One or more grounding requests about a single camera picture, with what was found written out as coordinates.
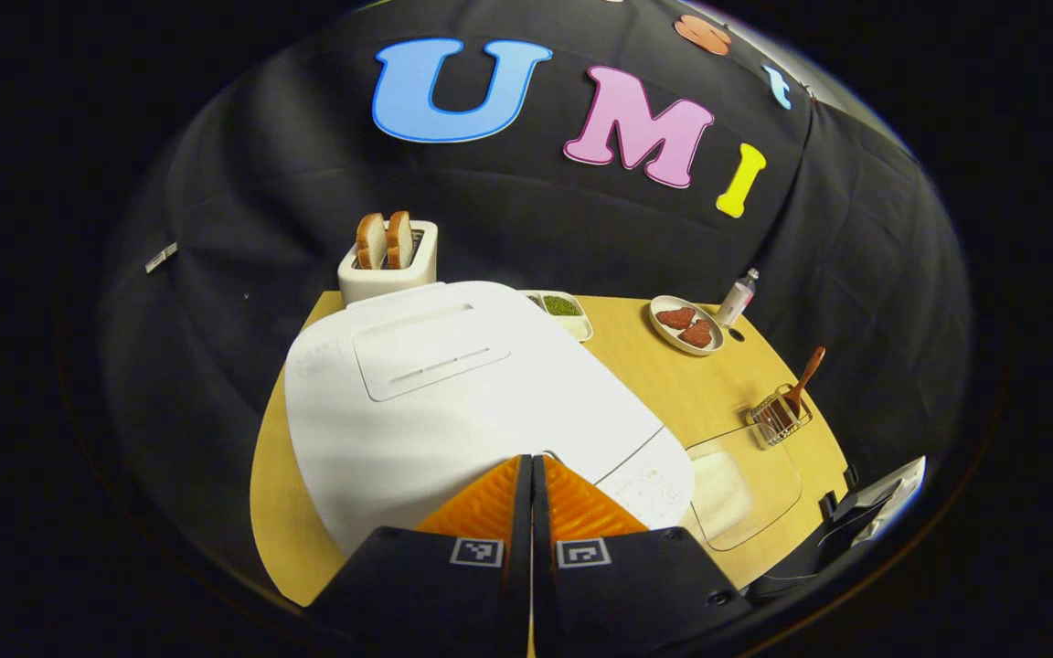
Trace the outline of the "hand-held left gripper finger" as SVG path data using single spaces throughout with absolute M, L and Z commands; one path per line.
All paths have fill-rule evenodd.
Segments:
M 532 460 L 505 460 L 418 529 L 378 527 L 306 609 L 356 657 L 524 657 Z
M 551 455 L 532 460 L 539 657 L 686 657 L 751 605 L 688 529 L 647 530 Z

